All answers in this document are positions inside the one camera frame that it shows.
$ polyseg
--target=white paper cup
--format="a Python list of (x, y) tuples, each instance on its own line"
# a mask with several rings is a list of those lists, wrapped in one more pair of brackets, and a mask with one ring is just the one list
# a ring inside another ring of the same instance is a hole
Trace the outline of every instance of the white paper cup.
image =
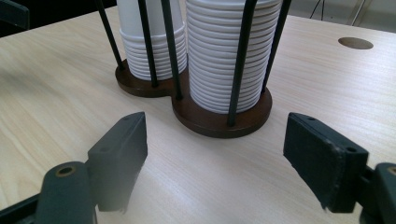
[[(265, 31), (263, 31), (263, 34), (261, 36), (251, 37), (249, 39), (248, 43), (249, 43), (249, 45), (261, 44), (264, 41), (272, 38), (274, 36), (274, 32), (275, 32), (275, 29), (274, 30), (265, 30)], [(202, 30), (200, 30), (197, 27), (190, 27), (189, 34), (190, 33), (193, 33), (193, 35), (196, 36), (196, 38), (198, 38), (199, 40), (206, 42), (208, 44), (219, 45), (219, 46), (238, 46), (238, 43), (239, 43), (239, 38), (227, 39), (227, 38), (221, 37), (221, 35), (218, 35), (217, 37), (206, 36), (205, 32), (202, 32)]]
[[(271, 33), (275, 30), (275, 28), (276, 28), (276, 24), (274, 24), (272, 27), (269, 27), (268, 29), (265, 29), (265, 30), (251, 32), (249, 38), (262, 39), (262, 37), (265, 35), (271, 35)], [(216, 38), (216, 39), (239, 40), (239, 36), (240, 36), (239, 33), (237, 33), (237, 34), (222, 33), (222, 32), (218, 32), (218, 31), (202, 29), (201, 27), (198, 27), (198, 26), (190, 26), (189, 30), (193, 30), (195, 33), (203, 35), (205, 37)]]
[[(227, 92), (224, 92), (224, 93), (215, 93), (212, 90), (207, 89), (205, 85), (201, 85), (200, 83), (197, 83), (195, 81), (191, 82), (191, 88), (195, 89), (195, 90), (199, 90), (199, 92), (202, 92), (203, 94), (207, 94), (207, 95), (209, 95), (211, 97), (214, 97), (216, 99), (219, 99), (219, 100), (220, 99), (221, 100), (227, 100), (228, 102), (230, 102), (230, 99), (231, 99), (231, 96), (230, 96), (231, 91), (227, 91)], [(240, 92), (239, 93), (239, 99), (244, 101), (245, 99), (251, 97), (251, 95), (252, 95), (251, 91), (249, 91), (249, 92)]]
[[(187, 60), (184, 62), (181, 62), (178, 64), (178, 71), (179, 73), (181, 73), (182, 71), (184, 71), (184, 69), (187, 67)], [(131, 70), (131, 73), (142, 80), (151, 80), (150, 77), (150, 71), (149, 70), (140, 70), (137, 68), (134, 68), (133, 66), (129, 65), (129, 69)], [(165, 80), (168, 78), (172, 77), (172, 69), (167, 69), (167, 70), (161, 70), (161, 71), (156, 71), (157, 72), (157, 78), (159, 80)]]
[[(196, 44), (195, 41), (193, 41), (192, 39), (189, 43), (190, 43), (189, 44), (190, 48), (192, 46), (195, 49), (199, 49), (202, 53), (205, 53), (206, 55), (210, 55), (210, 56), (216, 57), (216, 58), (234, 58), (234, 59), (236, 59), (237, 49), (234, 52), (227, 52), (227, 51), (220, 51), (220, 50), (212, 49), (212, 48), (206, 48), (205, 45)], [(271, 48), (271, 44), (272, 44), (272, 40), (268, 39), (263, 44), (262, 48), (248, 50), (247, 51), (247, 60), (249, 58), (259, 55), (259, 54), (261, 56), (265, 56), (265, 55), (263, 55), (263, 53), (265, 51), (267, 51), (269, 48)]]
[[(213, 83), (211, 81), (207, 81), (206, 79), (203, 79), (201, 76), (197, 75), (196, 71), (194, 69), (191, 69), (191, 77), (190, 79), (196, 83), (201, 83), (204, 86), (207, 86), (207, 88), (205, 88), (208, 91), (211, 91), (213, 93), (217, 93), (217, 94), (229, 94), (233, 88), (232, 85), (228, 85), (228, 84), (217, 84), (217, 83)], [(245, 92), (249, 92), (252, 91), (252, 89), (258, 87), (261, 85), (261, 83), (259, 82), (260, 79), (263, 79), (264, 76), (261, 76), (261, 78), (258, 78), (257, 81), (254, 82), (244, 82), (242, 81), (241, 83), (241, 93), (245, 93)]]
[[(264, 13), (258, 17), (254, 17), (252, 21), (252, 25), (257, 24), (257, 23), (262, 23), (266, 21), (273, 20), (274, 18), (277, 18), (279, 15), (279, 8), (271, 8), (272, 10), (264, 10)], [(240, 27), (242, 24), (242, 16), (240, 18), (219, 18), (218, 16), (208, 16), (208, 15), (203, 15), (200, 14), (199, 12), (195, 12), (193, 10), (188, 11), (188, 16), (204, 22), (208, 24), (215, 24), (215, 25), (231, 25), (231, 26), (237, 26)]]
[[(268, 29), (274, 24), (277, 23), (277, 18), (272, 19), (270, 21), (264, 21), (264, 22), (258, 22), (258, 23), (252, 23), (251, 25), (251, 32), (256, 32), (256, 31), (262, 31), (265, 29)], [(204, 30), (209, 30), (209, 31), (215, 31), (215, 32), (222, 32), (222, 33), (232, 33), (232, 34), (239, 34), (241, 31), (240, 26), (234, 26), (234, 25), (218, 25), (218, 24), (211, 24), (211, 23), (205, 23), (202, 21), (198, 21), (195, 18), (192, 18), (191, 16), (187, 15), (187, 26), (197, 26), (200, 27)]]
[[(135, 38), (133, 36), (125, 34), (120, 29), (120, 35), (122, 37), (122, 42), (124, 45), (130, 46), (136, 49), (146, 49), (146, 42), (144, 37)], [(179, 30), (174, 33), (175, 43), (183, 42), (185, 40), (185, 26), (183, 25)], [(166, 35), (163, 38), (151, 38), (151, 44), (153, 48), (167, 48), (168, 42)]]
[[(227, 9), (215, 9), (213, 7), (202, 7), (195, 5), (193, 1), (187, 1), (186, 6), (188, 11), (194, 11), (200, 13), (201, 15), (215, 16), (218, 18), (241, 19), (243, 15), (242, 10), (232, 10), (232, 9), (227, 10)], [(282, 3), (279, 2), (278, 4), (275, 4), (273, 6), (257, 8), (254, 12), (253, 17), (260, 17), (266, 15), (269, 12), (278, 10), (281, 6)]]
[[(210, 52), (212, 52), (212, 51), (204, 49), (204, 48), (199, 48), (198, 46), (194, 45), (193, 43), (190, 43), (190, 54), (197, 55), (201, 59), (208, 60), (212, 63), (227, 64), (227, 65), (235, 67), (236, 54), (230, 53), (229, 55), (225, 55), (223, 57), (216, 57), (216, 56), (212, 56), (210, 54)], [(265, 50), (261, 50), (256, 55), (246, 57), (245, 66), (250, 67), (251, 63), (257, 62), (262, 57), (266, 57), (267, 54), (269, 54), (269, 51), (265, 52)]]
[[(219, 64), (219, 63), (213, 63), (210, 62), (207, 58), (201, 58), (197, 54), (193, 54), (193, 51), (190, 51), (189, 57), (191, 61), (194, 61), (196, 63), (200, 63), (204, 66), (208, 66), (211, 68), (217, 68), (217, 69), (223, 69), (223, 70), (231, 70), (233, 71), (235, 69), (234, 64)], [(259, 66), (267, 61), (267, 58), (260, 58), (257, 61), (251, 62), (251, 63), (245, 63), (245, 68), (252, 68)]]
[[(189, 64), (189, 68), (196, 77), (200, 78), (200, 80), (210, 83), (209, 87), (214, 88), (214, 90), (230, 90), (233, 85), (233, 75), (229, 76), (231, 78), (215, 78), (210, 76), (210, 74), (206, 74), (205, 72), (199, 70), (199, 68), (194, 66), (194, 64)], [(257, 71), (256, 74), (252, 74), (252, 76), (242, 76), (241, 85), (243, 87), (254, 86), (258, 80), (263, 79), (264, 74), (265, 71)]]
[[(148, 55), (145, 50), (133, 49), (133, 48), (126, 47), (125, 52), (128, 53), (129, 56), (132, 56), (134, 58), (145, 59), (145, 60), (148, 59)], [(186, 54), (186, 44), (184, 42), (177, 44), (176, 53), (177, 53), (177, 55), (182, 55), (182, 54), (185, 55)], [(168, 48), (154, 49), (153, 55), (154, 55), (154, 58), (157, 58), (157, 59), (169, 59), (169, 50), (168, 50)]]
[[(204, 66), (204, 65), (201, 64), (201, 63), (196, 63), (194, 60), (191, 60), (191, 59), (189, 58), (189, 64), (190, 64), (190, 63), (194, 63), (194, 64), (196, 65), (196, 67), (200, 68), (202, 71), (211, 73), (212, 76), (224, 76), (224, 75), (226, 75), (226, 76), (233, 76), (233, 73), (234, 73), (234, 69), (225, 70), (225, 69), (218, 69), (218, 68), (207, 67), (207, 66)], [(251, 68), (246, 68), (246, 67), (244, 67), (244, 73), (243, 73), (243, 74), (244, 74), (244, 75), (247, 75), (247, 74), (249, 74), (249, 73), (256, 72), (257, 70), (265, 69), (265, 68), (264, 68), (265, 65), (266, 65), (266, 63), (263, 63), (263, 64), (260, 65), (260, 66), (254, 66), (254, 67), (251, 67)]]
[[(127, 56), (128, 56), (127, 57), (128, 61), (130, 61), (130, 62), (134, 63), (135, 65), (140, 66), (142, 68), (146, 67), (147, 69), (149, 69), (149, 60), (147, 59), (147, 57), (144, 58), (144, 59), (141, 59), (141, 58), (132, 57), (132, 56), (130, 56), (128, 54), (127, 54)], [(186, 60), (186, 59), (187, 59), (187, 56), (185, 54), (178, 54), (177, 55), (177, 61), (178, 62), (180, 62), (182, 60)], [(154, 56), (154, 63), (155, 63), (156, 68), (157, 67), (160, 68), (161, 66), (170, 67), (170, 58), (169, 57), (167, 57), (167, 58), (156, 58)]]
[[(183, 25), (174, 31), (174, 37), (177, 38), (177, 37), (180, 37), (181, 35), (184, 35), (185, 27), (186, 27), (186, 25), (183, 22)], [(122, 28), (120, 28), (120, 34), (121, 34), (121, 37), (123, 39), (127, 40), (128, 42), (145, 45), (145, 37), (143, 37), (143, 36), (128, 35), (122, 30)], [(167, 41), (166, 34), (151, 36), (151, 42), (153, 44), (164, 43), (166, 41)]]
[[(197, 78), (195, 74), (193, 74), (193, 76), (191, 75), (190, 82), (194, 83), (196, 86), (199, 87), (198, 91), (210, 92), (209, 94), (216, 95), (219, 98), (228, 97), (228, 95), (231, 94), (231, 91), (233, 89), (232, 86), (229, 86), (227, 89), (224, 89), (224, 90), (219, 89), (217, 87), (207, 86), (206, 83), (204, 81), (202, 81), (201, 79)], [(254, 86), (254, 84), (251, 84), (250, 86), (247, 84), (246, 85), (247, 89), (246, 90), (241, 89), (240, 94), (243, 94), (243, 95), (249, 94), (251, 91), (250, 88), (253, 88), (253, 86)]]
[[(260, 100), (260, 95), (258, 94), (258, 96), (259, 97), (253, 98), (252, 102), (249, 105), (238, 104), (238, 107), (236, 108), (236, 112), (241, 113), (241, 112), (244, 112), (244, 111), (250, 109), (251, 107), (253, 107)], [(209, 105), (207, 103), (207, 101), (203, 100), (202, 98), (200, 98), (200, 96), (196, 95), (195, 93), (191, 94), (191, 98), (200, 107), (202, 107), (208, 111), (218, 113), (218, 114), (228, 114), (229, 107), (218, 106), (218, 105)]]
[[(261, 76), (264, 73), (267, 64), (268, 62), (265, 62), (261, 66), (253, 67), (253, 69), (256, 69), (255, 71), (251, 71), (249, 73), (244, 72), (242, 75), (243, 79), (247, 81), (255, 80), (258, 76)], [(199, 67), (199, 64), (195, 64), (194, 62), (189, 63), (189, 68), (194, 69), (202, 77), (210, 77), (214, 79), (233, 81), (234, 71), (230, 71), (229, 74), (223, 74), (223, 75), (218, 73), (213, 73), (209, 71), (210, 69), (207, 69), (206, 67)]]
[[(178, 0), (170, 0), (172, 23), (174, 30), (178, 30), (183, 25), (181, 10)], [(134, 37), (143, 37), (142, 21), (137, 0), (117, 0), (120, 15), (121, 30)], [(163, 21), (163, 8), (161, 0), (146, 1), (148, 12), (148, 24), (152, 36), (165, 35), (165, 25)]]
[[(225, 45), (217, 45), (217, 44), (213, 44), (213, 43), (207, 43), (205, 42), (207, 39), (206, 38), (202, 38), (201, 35), (196, 34), (192, 29), (189, 29), (189, 43), (193, 42), (194, 44), (205, 48), (205, 49), (213, 49), (219, 52), (231, 52), (231, 53), (236, 53), (238, 51), (238, 45), (235, 46), (225, 46)], [(266, 46), (268, 46), (268, 44), (272, 43), (272, 37), (268, 36), (268, 39), (264, 40), (264, 42), (258, 43), (258, 44), (250, 44), (247, 46), (247, 53), (249, 51), (253, 51), (256, 49), (262, 49)]]
[[(196, 6), (210, 7), (224, 10), (243, 10), (246, 0), (187, 0)], [(280, 0), (259, 0), (256, 8), (270, 7), (280, 3)]]
[[(261, 88), (258, 88), (257, 90), (253, 91), (250, 95), (247, 95), (245, 97), (239, 97), (238, 98), (238, 107), (239, 108), (245, 108), (247, 106), (250, 106), (253, 102), (256, 101), (256, 97), (261, 93)], [(217, 106), (218, 108), (222, 108), (223, 110), (228, 110), (230, 107), (230, 101), (231, 101), (231, 94), (229, 95), (228, 98), (220, 99), (218, 97), (213, 97), (208, 94), (205, 94), (202, 91), (196, 91), (194, 93), (195, 96), (199, 97), (202, 101), (206, 103), (208, 106)]]

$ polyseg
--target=wooden table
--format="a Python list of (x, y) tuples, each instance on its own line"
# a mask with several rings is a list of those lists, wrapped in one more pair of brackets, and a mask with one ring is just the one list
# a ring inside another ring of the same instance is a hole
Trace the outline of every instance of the wooden table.
[[(124, 58), (116, 8), (107, 10)], [(366, 39), (372, 49), (337, 40)], [(214, 139), (185, 128), (169, 97), (120, 89), (98, 13), (0, 39), (0, 209), (40, 191), (44, 174), (87, 151), (121, 117), (145, 111), (148, 158), (126, 214), (99, 223), (358, 223), (324, 212), (283, 157), (289, 112), (320, 119), (396, 162), (396, 35), (288, 17), (268, 88), (274, 105), (257, 132)]]

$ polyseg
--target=wooden base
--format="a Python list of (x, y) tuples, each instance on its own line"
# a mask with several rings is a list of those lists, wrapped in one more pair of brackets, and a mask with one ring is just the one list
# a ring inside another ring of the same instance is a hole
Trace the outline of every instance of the wooden base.
[(116, 78), (120, 87), (132, 95), (142, 97), (172, 97), (172, 107), (177, 119), (189, 129), (209, 137), (235, 138), (253, 133), (268, 120), (272, 108), (272, 96), (268, 89), (260, 96), (260, 100), (249, 110), (236, 115), (235, 125), (227, 126), (228, 115), (207, 111), (196, 104), (190, 96), (189, 70), (180, 74), (180, 86), (183, 99), (174, 96), (173, 79), (159, 81), (159, 86), (151, 87), (150, 81), (134, 77), (128, 64), (123, 61), (125, 70), (116, 69)]

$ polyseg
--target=table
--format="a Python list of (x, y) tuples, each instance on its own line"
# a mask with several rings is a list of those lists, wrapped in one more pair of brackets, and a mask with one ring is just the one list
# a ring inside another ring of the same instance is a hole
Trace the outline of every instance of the table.
[[(107, 11), (124, 57), (116, 8)], [(372, 49), (341, 46), (344, 36)], [(324, 212), (283, 157), (290, 111), (320, 119), (396, 162), (396, 34), (288, 16), (268, 88), (274, 105), (257, 132), (215, 139), (185, 128), (169, 97), (120, 89), (99, 14), (0, 39), (0, 209), (40, 191), (44, 174), (87, 151), (121, 117), (145, 111), (148, 158), (128, 211), (99, 223), (358, 223)]]

